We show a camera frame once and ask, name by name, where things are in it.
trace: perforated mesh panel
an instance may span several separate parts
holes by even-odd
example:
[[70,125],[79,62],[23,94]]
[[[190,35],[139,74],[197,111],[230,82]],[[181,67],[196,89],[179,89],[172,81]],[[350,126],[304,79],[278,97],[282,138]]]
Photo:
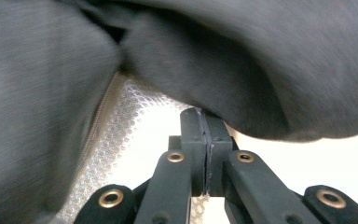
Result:
[[[72,223],[96,190],[108,184],[134,189],[152,176],[168,136],[180,135],[189,108],[134,77],[117,75],[97,113],[78,177],[52,223]],[[192,198],[191,223],[202,223],[207,198]]]

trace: gray fabric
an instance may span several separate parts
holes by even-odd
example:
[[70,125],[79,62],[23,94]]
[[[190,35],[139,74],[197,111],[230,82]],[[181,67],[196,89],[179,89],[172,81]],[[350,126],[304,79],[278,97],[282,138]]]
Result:
[[252,136],[358,134],[358,1],[65,4],[0,1],[0,222],[60,209],[120,65]]

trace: black mechanism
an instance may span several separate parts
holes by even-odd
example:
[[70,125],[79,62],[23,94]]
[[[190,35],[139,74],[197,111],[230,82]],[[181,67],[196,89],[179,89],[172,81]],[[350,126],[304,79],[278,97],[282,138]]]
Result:
[[181,125],[149,180],[98,189],[75,223],[185,224],[191,196],[202,194],[225,197],[230,223],[358,223],[358,203],[327,186],[293,193],[256,154],[238,150],[220,118],[190,108]]

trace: dark gray cloth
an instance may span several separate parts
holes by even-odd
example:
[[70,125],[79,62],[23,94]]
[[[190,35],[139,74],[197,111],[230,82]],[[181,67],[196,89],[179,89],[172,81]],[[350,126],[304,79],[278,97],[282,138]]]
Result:
[[60,209],[121,65],[251,136],[358,134],[358,1],[0,1],[0,222]]

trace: metal grommet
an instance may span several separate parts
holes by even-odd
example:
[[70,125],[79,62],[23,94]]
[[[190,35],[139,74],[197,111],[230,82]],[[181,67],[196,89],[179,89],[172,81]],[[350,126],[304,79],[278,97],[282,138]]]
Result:
[[252,162],[255,160],[255,158],[247,152],[238,153],[237,159],[242,162]]
[[180,152],[172,152],[167,156],[168,161],[179,162],[185,159],[185,156]]
[[[116,196],[115,199],[109,199],[108,197],[110,195]],[[104,208],[111,208],[116,205],[119,205],[124,199],[124,194],[119,189],[111,189],[105,192],[103,195],[101,195],[100,200],[98,200],[98,203],[101,207]]]
[[347,206],[345,200],[331,190],[320,189],[316,193],[316,197],[319,199],[319,201],[330,207],[340,209]]

